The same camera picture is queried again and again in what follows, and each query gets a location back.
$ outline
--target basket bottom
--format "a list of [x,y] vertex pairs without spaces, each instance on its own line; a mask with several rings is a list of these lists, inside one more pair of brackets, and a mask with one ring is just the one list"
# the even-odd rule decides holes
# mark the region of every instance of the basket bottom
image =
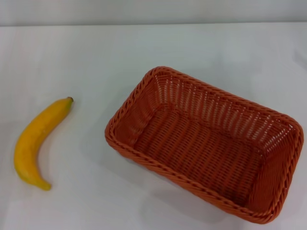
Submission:
[[158,110],[134,148],[243,207],[263,163],[260,149],[177,110]]

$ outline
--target rectangular basket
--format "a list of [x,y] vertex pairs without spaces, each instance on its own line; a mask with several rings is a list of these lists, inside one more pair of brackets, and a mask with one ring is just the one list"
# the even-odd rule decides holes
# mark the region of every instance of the rectangular basket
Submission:
[[144,76],[105,136],[122,156],[259,224],[279,215],[304,141],[289,116],[168,67]]

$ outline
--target banana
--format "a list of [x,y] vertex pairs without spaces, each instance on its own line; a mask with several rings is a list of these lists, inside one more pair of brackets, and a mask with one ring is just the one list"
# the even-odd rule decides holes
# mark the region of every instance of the banana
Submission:
[[43,190],[51,189],[51,184],[40,175],[36,159],[41,144],[67,116],[72,103],[71,97],[55,101],[34,118],[21,133],[15,147],[14,166],[19,177],[25,182]]

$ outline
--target white wall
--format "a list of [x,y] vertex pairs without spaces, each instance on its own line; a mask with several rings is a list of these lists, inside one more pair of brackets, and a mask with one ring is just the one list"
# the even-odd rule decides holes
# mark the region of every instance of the white wall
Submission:
[[0,0],[0,25],[307,21],[307,0]]

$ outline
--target basket rim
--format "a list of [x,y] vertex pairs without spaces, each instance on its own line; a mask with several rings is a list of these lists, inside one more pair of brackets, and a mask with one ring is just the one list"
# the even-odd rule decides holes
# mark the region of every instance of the basket rim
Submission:
[[[197,84],[200,87],[206,87],[208,90],[214,91],[215,93],[218,93],[225,97],[236,98],[237,105],[245,106],[248,110],[255,110],[255,108],[257,108],[258,111],[260,110],[260,113],[264,115],[270,115],[272,119],[282,121],[285,124],[289,124],[295,127],[295,130],[296,130],[295,138],[294,138],[295,150],[291,155],[291,161],[287,162],[287,165],[284,167],[285,170],[284,170],[283,176],[281,177],[279,189],[276,191],[276,194],[273,196],[274,202],[272,202],[272,204],[266,211],[254,212],[247,207],[242,207],[240,205],[237,205],[233,201],[221,196],[217,192],[204,187],[200,183],[190,180],[185,175],[172,170],[168,166],[159,163],[158,161],[152,159],[151,157],[146,156],[144,153],[139,152],[133,149],[132,147],[128,146],[127,144],[124,144],[116,139],[114,135],[114,130],[117,124],[127,114],[127,112],[129,111],[129,108],[135,104],[140,94],[147,87],[147,85],[151,82],[151,80],[154,77],[158,77],[158,74],[161,72],[168,72],[168,74],[169,73],[177,74],[179,75],[179,78],[181,78],[183,81],[192,81],[194,84]],[[201,193],[205,193],[208,199],[219,201],[218,205],[216,202],[214,202],[213,205],[218,206],[219,208],[223,209],[226,212],[237,215],[251,222],[262,223],[262,224],[271,222],[273,219],[275,219],[279,215],[282,209],[283,203],[287,197],[288,190],[289,190],[287,188],[289,188],[291,184],[292,176],[295,171],[295,167],[296,167],[296,164],[297,164],[297,161],[298,161],[298,158],[299,158],[302,146],[303,146],[303,142],[304,142],[304,133],[303,133],[302,127],[297,121],[295,121],[290,116],[279,113],[275,110],[272,110],[270,108],[267,108],[255,102],[243,99],[239,96],[236,96],[234,94],[221,90],[210,84],[202,82],[201,80],[195,79],[187,74],[181,73],[175,69],[172,69],[170,67],[165,67],[165,66],[158,66],[146,73],[146,75],[143,77],[141,82],[131,92],[127,100],[123,103],[123,105],[117,110],[115,115],[108,122],[106,129],[105,129],[105,137],[106,137],[107,142],[113,148],[119,151],[120,154],[122,154],[121,150],[128,151],[128,152],[133,153],[133,155],[136,157],[137,160],[140,160],[140,161],[145,160],[151,164],[158,165],[159,168],[161,168],[161,170],[164,171],[164,173],[161,173],[161,175],[165,175],[165,173],[169,172],[169,175],[171,175],[172,177],[176,177],[178,180],[181,180],[181,181],[183,180],[186,183],[191,184],[193,187],[195,187],[197,191],[201,191]]]

